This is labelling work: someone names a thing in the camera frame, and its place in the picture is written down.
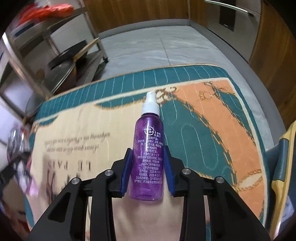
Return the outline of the purple spray bottle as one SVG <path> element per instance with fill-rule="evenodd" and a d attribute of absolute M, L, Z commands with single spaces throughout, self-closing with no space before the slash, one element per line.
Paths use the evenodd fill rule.
<path fill-rule="evenodd" d="M 132 171 L 129 195 L 143 201 L 160 200 L 163 196 L 164 125 L 160 119 L 157 95 L 150 91 L 135 124 Z"/>

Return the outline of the teal bin with yellow rim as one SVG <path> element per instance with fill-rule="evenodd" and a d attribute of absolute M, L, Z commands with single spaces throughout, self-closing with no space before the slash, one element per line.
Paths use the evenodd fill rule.
<path fill-rule="evenodd" d="M 292 175 L 293 148 L 295 144 L 295 123 L 292 123 L 287 132 L 279 140 L 279 156 L 271 182 L 275 193 L 275 206 L 270 226 L 270 237 L 274 240 L 279 233 L 285 204 L 287 201 L 290 179 Z"/>

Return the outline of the teal patterned cushion mat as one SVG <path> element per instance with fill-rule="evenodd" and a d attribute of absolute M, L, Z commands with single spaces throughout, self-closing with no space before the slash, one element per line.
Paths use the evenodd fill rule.
<path fill-rule="evenodd" d="M 269 176 L 252 111 L 225 69 L 196 64 L 118 75 L 42 104 L 29 137 L 39 189 L 25 198 L 29 226 L 73 177 L 94 178 L 124 157 L 149 91 L 157 95 L 171 155 L 203 177 L 224 177 L 266 222 Z"/>

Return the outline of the round pan with lid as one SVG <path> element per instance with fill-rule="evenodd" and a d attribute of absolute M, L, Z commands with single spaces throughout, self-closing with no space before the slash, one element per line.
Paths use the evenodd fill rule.
<path fill-rule="evenodd" d="M 60 94 L 76 85 L 77 68 L 86 61 L 88 51 L 96 44 L 96 38 L 90 43 L 85 40 L 64 50 L 57 57 L 48 63 L 50 69 L 42 83 L 53 94 Z"/>

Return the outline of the stainless steel shelf rack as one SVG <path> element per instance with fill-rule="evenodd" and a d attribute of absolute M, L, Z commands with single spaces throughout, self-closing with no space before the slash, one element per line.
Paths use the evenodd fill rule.
<path fill-rule="evenodd" d="M 84 1 L 77 1 L 79 8 L 74 13 L 62 20 L 52 19 L 40 22 L 29 30 L 23 32 L 15 39 L 9 34 L 4 34 L 1 46 L 7 57 L 1 75 L 1 120 L 10 123 L 24 118 L 31 118 L 35 115 L 41 104 L 53 95 L 42 83 L 50 69 L 48 63 L 57 57 L 64 50 L 57 47 L 52 39 L 52 34 L 67 23 L 82 17 L 86 21 L 86 29 L 92 34 L 92 39 L 98 38 L 90 15 Z M 65 37 L 62 40 L 66 49 L 79 43 Z M 99 39 L 87 53 L 86 61 L 77 68 L 76 86 L 87 84 L 93 81 L 100 66 L 108 63 L 107 54 Z"/>

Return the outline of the stainless steel built-in oven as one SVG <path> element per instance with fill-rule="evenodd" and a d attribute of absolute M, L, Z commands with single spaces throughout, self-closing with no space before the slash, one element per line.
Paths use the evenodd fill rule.
<path fill-rule="evenodd" d="M 207 29 L 249 61 L 259 30 L 261 1 L 205 1 L 205 5 Z"/>

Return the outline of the red plastic bag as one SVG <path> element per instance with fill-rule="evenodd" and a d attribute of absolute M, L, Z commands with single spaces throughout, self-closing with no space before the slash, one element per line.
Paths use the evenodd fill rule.
<path fill-rule="evenodd" d="M 65 18 L 74 13 L 74 7 L 70 4 L 58 4 L 54 6 L 38 7 L 37 4 L 31 4 L 20 14 L 19 25 L 30 20 L 44 21 L 49 18 Z"/>

